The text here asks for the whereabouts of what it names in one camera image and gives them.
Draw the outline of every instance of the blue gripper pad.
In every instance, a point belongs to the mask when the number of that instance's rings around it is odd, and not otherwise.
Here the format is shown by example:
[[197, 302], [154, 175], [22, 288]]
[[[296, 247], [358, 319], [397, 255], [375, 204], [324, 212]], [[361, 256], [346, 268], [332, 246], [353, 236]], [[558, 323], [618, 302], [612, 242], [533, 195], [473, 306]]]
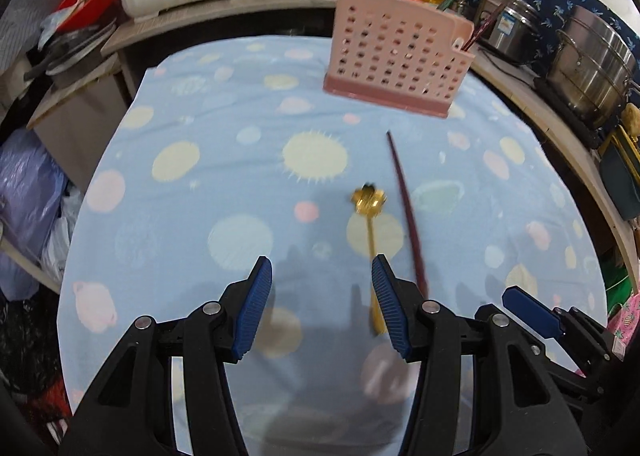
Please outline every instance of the blue gripper pad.
[[543, 339], [562, 337], [564, 332], [558, 315], [520, 287], [506, 289], [502, 294], [502, 304]]

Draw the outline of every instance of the tablecloth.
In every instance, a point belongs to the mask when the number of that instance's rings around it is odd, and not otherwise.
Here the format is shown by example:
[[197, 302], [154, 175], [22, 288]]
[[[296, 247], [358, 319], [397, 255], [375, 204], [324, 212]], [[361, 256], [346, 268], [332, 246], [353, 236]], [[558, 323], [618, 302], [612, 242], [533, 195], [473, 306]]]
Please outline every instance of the tablecloth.
[[[417, 367], [370, 330], [366, 225], [350, 201], [365, 183], [386, 192], [376, 246], [415, 280], [388, 129], [432, 299], [472, 316], [520, 285], [604, 324], [593, 246], [530, 128], [471, 73], [447, 119], [326, 94], [329, 53], [322, 38], [236, 39], [146, 72], [66, 266], [58, 330], [73, 407], [136, 317], [185, 317], [267, 255], [273, 290], [254, 347], [227, 369], [250, 454], [397, 454]], [[556, 344], [550, 357], [570, 366]], [[463, 412], [470, 378], [465, 361]]]

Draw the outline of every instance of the pink utensil holder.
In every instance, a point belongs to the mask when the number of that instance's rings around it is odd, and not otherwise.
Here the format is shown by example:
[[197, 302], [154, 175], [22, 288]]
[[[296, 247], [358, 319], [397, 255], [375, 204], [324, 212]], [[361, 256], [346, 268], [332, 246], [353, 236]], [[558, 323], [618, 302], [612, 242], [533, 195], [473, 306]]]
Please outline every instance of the pink utensil holder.
[[472, 22], [414, 0], [338, 0], [324, 90], [446, 117], [475, 55]]

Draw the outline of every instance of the silver screw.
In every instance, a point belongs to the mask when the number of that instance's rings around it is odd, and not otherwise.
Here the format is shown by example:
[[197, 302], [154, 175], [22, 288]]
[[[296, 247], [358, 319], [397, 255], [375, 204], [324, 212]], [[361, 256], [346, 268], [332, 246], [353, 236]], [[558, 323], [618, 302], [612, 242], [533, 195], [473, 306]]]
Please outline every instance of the silver screw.
[[499, 326], [500, 328], [504, 328], [505, 326], [509, 325], [509, 318], [503, 313], [495, 314], [491, 318], [491, 320], [496, 326]]
[[210, 301], [202, 307], [202, 311], [207, 315], [215, 315], [220, 313], [220, 310], [222, 310], [222, 306], [220, 306], [220, 303], [217, 303], [216, 301]]
[[438, 313], [440, 311], [440, 305], [435, 301], [425, 301], [422, 303], [422, 311], [427, 313]]
[[139, 330], [146, 330], [151, 326], [151, 318], [143, 315], [142, 317], [138, 317], [136, 319], [136, 328]]

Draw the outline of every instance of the golden spoon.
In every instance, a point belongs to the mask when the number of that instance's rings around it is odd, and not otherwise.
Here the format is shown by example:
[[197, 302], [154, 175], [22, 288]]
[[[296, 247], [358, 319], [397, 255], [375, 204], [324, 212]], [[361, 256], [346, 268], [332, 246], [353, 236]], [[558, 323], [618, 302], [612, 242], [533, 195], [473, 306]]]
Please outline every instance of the golden spoon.
[[[382, 206], [386, 202], [385, 192], [376, 189], [371, 184], [365, 184], [362, 189], [356, 189], [351, 195], [351, 201], [356, 206], [356, 213], [363, 215], [367, 220], [367, 240], [369, 242], [369, 257], [376, 257], [376, 244], [373, 236], [373, 218], [382, 213]], [[371, 322], [377, 335], [386, 333], [385, 319], [376, 297], [376, 292], [371, 285]]]

